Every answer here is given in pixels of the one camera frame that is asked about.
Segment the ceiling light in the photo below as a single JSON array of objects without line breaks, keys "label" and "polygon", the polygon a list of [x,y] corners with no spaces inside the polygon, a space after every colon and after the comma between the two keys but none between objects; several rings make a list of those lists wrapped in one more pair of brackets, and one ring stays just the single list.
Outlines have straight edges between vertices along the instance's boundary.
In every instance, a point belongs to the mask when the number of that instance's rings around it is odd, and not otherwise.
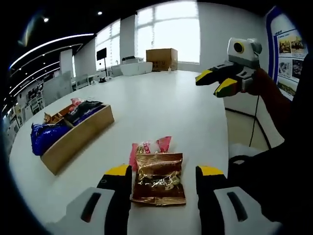
[{"label": "ceiling light", "polygon": [[30,53],[32,53],[33,51],[39,49],[39,48],[42,48],[46,45],[49,45],[51,43],[55,43],[55,42],[58,42],[58,41],[61,41],[61,40],[65,40],[65,39],[69,39],[69,38],[77,38],[77,37],[84,37],[84,36],[92,36],[94,35],[94,33],[85,33],[85,34],[78,34],[78,35],[72,35],[72,36],[67,36],[67,37],[64,37],[64,38],[58,38],[58,39],[55,39],[55,40],[52,40],[50,42],[47,42],[47,43],[44,43],[44,44],[41,44],[40,46],[37,46],[35,48],[33,48],[32,50],[29,50],[28,52],[26,52],[24,55],[22,55],[21,57],[19,57],[16,61],[14,61],[11,65],[10,65],[10,68],[12,68],[13,65],[15,65],[17,62],[19,62],[21,59],[23,59],[25,56],[29,55]]},{"label": "ceiling light", "polygon": [[40,70],[34,72],[33,74],[29,75],[29,76],[28,76],[27,78],[25,78],[22,82],[20,82],[15,88],[13,88],[13,89],[10,91],[9,94],[11,94],[20,84],[22,84],[24,81],[26,81],[27,79],[29,79],[32,75],[34,75],[34,74],[40,72],[41,70],[44,70],[44,69],[50,67],[51,65],[48,65],[48,66],[46,66],[46,67],[43,67],[42,69],[40,69]]},{"label": "ceiling light", "polygon": [[58,67],[58,68],[56,68],[56,69],[53,69],[53,70],[51,70],[51,71],[49,71],[49,72],[46,72],[46,73],[44,73],[43,75],[41,75],[41,76],[35,78],[34,80],[32,80],[31,82],[29,82],[28,84],[26,84],[22,89],[20,89],[20,90],[14,95],[14,97],[15,97],[18,93],[20,93],[26,86],[30,85],[31,83],[33,83],[33,82],[36,81],[37,79],[41,78],[42,76],[45,76],[45,75],[48,74],[48,73],[51,73],[51,72],[53,72],[53,71],[55,71],[55,70],[58,70],[59,68],[60,68],[60,67]]}]

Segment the window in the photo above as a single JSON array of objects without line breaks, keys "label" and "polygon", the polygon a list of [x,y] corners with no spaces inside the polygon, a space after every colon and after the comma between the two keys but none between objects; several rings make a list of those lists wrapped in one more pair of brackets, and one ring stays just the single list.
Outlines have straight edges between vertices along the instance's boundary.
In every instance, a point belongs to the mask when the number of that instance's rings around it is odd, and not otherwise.
[{"label": "window", "polygon": [[[107,48],[106,66],[111,67],[120,61],[119,55],[119,33],[120,33],[120,20],[110,24],[106,28],[97,33],[96,37],[96,53],[104,48]],[[96,68],[102,70],[105,68],[104,59],[97,61],[96,55]]]},{"label": "window", "polygon": [[200,62],[200,26],[195,1],[172,1],[138,11],[136,55],[146,50],[174,48],[180,62]]}]

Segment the pink snack bag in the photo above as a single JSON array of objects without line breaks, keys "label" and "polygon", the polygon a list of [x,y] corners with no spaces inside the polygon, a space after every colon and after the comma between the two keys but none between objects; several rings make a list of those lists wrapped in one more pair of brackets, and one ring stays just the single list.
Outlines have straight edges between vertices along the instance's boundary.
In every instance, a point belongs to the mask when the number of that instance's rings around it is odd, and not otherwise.
[{"label": "pink snack bag", "polygon": [[72,112],[75,107],[77,107],[78,105],[80,105],[82,102],[84,102],[83,99],[80,99],[80,98],[73,98],[73,99],[70,99],[72,101],[72,104],[74,105],[73,107],[70,107],[70,111]]},{"label": "pink snack bag", "polygon": [[129,157],[129,165],[132,166],[133,171],[137,171],[136,153],[167,153],[170,147],[171,138],[171,136],[166,136],[157,141],[133,143]]}]

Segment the brown snack bag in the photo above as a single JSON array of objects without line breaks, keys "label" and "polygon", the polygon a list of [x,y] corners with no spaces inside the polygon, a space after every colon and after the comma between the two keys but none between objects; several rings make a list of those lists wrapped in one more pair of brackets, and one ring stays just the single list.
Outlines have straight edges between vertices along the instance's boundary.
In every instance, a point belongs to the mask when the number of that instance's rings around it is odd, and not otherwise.
[{"label": "brown snack bag", "polygon": [[51,121],[51,116],[49,114],[45,113],[44,123],[45,124],[47,124],[47,123],[49,124],[50,121]]},{"label": "brown snack bag", "polygon": [[156,206],[185,205],[180,183],[182,153],[136,154],[133,202]]}]

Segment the table surface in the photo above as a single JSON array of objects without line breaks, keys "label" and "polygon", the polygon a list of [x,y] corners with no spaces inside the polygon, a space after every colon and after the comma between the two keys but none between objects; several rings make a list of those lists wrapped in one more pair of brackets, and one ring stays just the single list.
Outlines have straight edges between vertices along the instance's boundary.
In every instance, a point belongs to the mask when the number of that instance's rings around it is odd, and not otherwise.
[{"label": "table surface", "polygon": [[[172,71],[116,77],[70,93],[26,122],[15,138],[10,168],[39,221],[58,221],[67,204],[86,188],[96,187],[104,172],[127,164],[132,143],[172,136],[174,151],[183,153],[181,180],[187,204],[165,208],[132,204],[128,234],[201,234],[195,167],[211,165],[227,176],[228,134],[223,99],[213,95],[218,84],[196,86],[197,75]],[[53,115],[75,97],[110,104],[115,123],[54,176],[32,153],[31,124],[42,123],[44,112]]]}]

